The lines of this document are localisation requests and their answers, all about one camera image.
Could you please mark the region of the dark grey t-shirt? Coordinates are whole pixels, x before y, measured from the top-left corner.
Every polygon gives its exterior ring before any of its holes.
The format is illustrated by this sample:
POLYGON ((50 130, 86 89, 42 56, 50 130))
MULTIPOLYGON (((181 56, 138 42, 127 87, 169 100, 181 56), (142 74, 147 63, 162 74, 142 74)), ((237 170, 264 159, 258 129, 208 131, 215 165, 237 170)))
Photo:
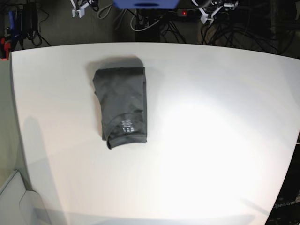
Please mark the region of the dark grey t-shirt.
POLYGON ((92 79, 109 149, 147 142, 146 73, 137 57, 108 58, 92 79))

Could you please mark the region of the red and black clamp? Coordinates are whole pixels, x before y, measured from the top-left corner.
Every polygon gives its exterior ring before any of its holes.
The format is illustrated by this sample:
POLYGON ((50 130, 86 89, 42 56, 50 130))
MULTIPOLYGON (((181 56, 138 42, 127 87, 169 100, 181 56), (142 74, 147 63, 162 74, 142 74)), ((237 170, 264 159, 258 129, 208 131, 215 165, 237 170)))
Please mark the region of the red and black clamp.
POLYGON ((7 41, 4 37, 0 38, 0 59, 8 60, 10 54, 11 43, 7 41))

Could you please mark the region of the black power strip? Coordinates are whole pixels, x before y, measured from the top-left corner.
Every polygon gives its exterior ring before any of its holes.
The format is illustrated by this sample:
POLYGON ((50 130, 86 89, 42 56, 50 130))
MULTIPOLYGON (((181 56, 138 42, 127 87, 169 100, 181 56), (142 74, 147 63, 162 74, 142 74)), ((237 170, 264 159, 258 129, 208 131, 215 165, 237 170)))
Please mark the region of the black power strip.
POLYGON ((177 9, 177 17, 179 20, 193 21, 201 17, 201 12, 198 9, 177 9))

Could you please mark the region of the blue box at top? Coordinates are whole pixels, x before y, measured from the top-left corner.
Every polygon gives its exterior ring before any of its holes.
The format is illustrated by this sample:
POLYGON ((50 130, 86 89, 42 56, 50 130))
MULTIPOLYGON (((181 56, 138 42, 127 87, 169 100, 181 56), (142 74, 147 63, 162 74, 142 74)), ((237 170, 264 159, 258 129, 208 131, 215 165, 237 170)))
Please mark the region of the blue box at top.
POLYGON ((174 9, 179 0, 113 0, 120 9, 174 9))

